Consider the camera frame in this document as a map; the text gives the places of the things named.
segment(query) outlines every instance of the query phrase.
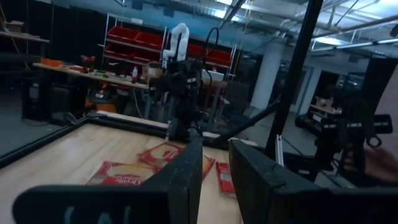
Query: black pole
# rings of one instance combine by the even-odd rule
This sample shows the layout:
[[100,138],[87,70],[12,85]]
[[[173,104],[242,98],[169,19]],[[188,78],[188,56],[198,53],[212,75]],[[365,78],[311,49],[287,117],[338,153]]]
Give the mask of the black pole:
[[298,36],[296,48],[294,49],[292,63],[290,64],[287,74],[285,87],[280,98],[280,104],[276,111],[274,122],[272,123],[267,146],[264,149],[265,155],[271,159],[275,159],[275,139],[277,134],[282,134],[283,132],[322,4],[323,0],[310,0],[308,2],[307,12],[305,13],[303,26]]
[[268,115],[272,114],[273,112],[275,112],[277,107],[278,107],[278,105],[279,105],[279,100],[276,101],[275,103],[269,105],[266,109],[264,109],[263,111],[261,111],[260,113],[258,113],[257,115],[255,115],[254,117],[249,119],[248,121],[246,121],[244,124],[242,124],[239,127],[235,128],[234,130],[231,130],[230,132],[228,132],[226,134],[222,134],[222,135],[218,136],[217,138],[215,138],[213,140],[213,142],[215,144],[221,144],[223,142],[227,142],[227,140],[229,140],[232,137],[235,137],[235,135],[239,134],[241,131],[244,131],[248,127],[253,126],[257,122],[259,122],[261,119],[263,119],[266,116],[268,116]]

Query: workbench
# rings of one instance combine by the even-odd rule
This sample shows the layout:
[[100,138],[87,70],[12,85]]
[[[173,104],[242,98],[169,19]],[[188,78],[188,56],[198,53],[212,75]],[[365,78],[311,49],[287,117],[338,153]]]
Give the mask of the workbench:
[[[106,112],[100,112],[99,115],[101,114],[112,116]],[[115,116],[119,122],[123,121],[124,117]],[[161,127],[154,121],[126,118],[133,119],[136,124],[164,128],[164,124],[161,124]],[[0,158],[1,167],[8,164],[0,170],[2,223],[13,223],[12,203],[27,189],[45,184],[84,185],[103,161],[133,164],[137,162],[138,153],[164,142],[164,138],[110,128],[113,122],[111,120],[104,122],[108,122],[107,125],[82,123],[78,126],[67,126]],[[204,146],[203,153],[217,161],[228,162],[227,151]],[[211,168],[202,182],[198,223],[241,223],[236,199],[220,193],[215,167]]]
[[[38,67],[38,68],[43,68],[51,71],[56,71],[56,72],[63,72],[68,75],[73,75],[76,77],[85,77],[85,78],[90,78],[92,80],[98,80],[102,82],[107,82],[111,83],[114,85],[123,85],[123,86],[128,86],[131,88],[136,88],[139,90],[149,90],[148,84],[142,84],[142,83],[132,83],[130,81],[127,81],[125,78],[121,77],[116,77],[114,73],[111,72],[106,72],[108,75],[108,78],[99,76],[99,75],[94,75],[93,73],[82,73],[74,69],[69,69],[68,67],[52,67],[48,65],[44,65],[42,63],[33,63],[33,66]],[[152,98],[150,97],[150,94],[148,94],[148,97],[146,99],[146,105],[145,105],[145,112],[144,112],[144,119],[149,118],[149,112],[150,112],[150,105],[152,103]]]

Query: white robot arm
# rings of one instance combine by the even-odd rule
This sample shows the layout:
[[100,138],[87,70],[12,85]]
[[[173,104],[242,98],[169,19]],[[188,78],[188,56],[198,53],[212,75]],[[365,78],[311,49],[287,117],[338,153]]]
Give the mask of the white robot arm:
[[189,40],[189,29],[184,23],[180,23],[172,29],[172,37],[170,39],[170,50],[163,50],[162,58],[164,60],[163,67],[166,67],[169,58],[174,57],[177,54],[177,61],[181,62],[185,60],[187,56],[187,47]]

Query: person's hand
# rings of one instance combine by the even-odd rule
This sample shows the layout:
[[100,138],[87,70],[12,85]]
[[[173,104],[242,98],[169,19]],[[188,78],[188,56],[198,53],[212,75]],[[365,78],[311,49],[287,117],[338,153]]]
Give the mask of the person's hand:
[[[398,160],[382,147],[365,149],[365,174],[382,181],[398,183]],[[344,169],[357,172],[354,167],[353,152],[348,153]]]

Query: ceiling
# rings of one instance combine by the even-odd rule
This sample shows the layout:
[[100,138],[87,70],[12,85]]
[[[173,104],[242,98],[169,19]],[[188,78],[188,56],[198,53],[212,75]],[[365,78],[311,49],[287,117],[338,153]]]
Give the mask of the ceiling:
[[[173,4],[177,10],[217,17],[220,22],[239,0],[163,0]],[[224,26],[239,24],[247,27],[246,32],[258,35],[289,37],[295,42],[301,29],[308,0],[246,0],[231,21]],[[365,24],[382,18],[398,15],[398,0],[324,0],[314,35],[338,31],[347,27]],[[349,32],[328,35],[314,39],[312,47],[330,45],[330,40],[340,44],[361,43],[373,40],[391,39],[390,31],[397,20]],[[398,57],[398,45],[378,45],[350,50],[357,54],[378,54]]]

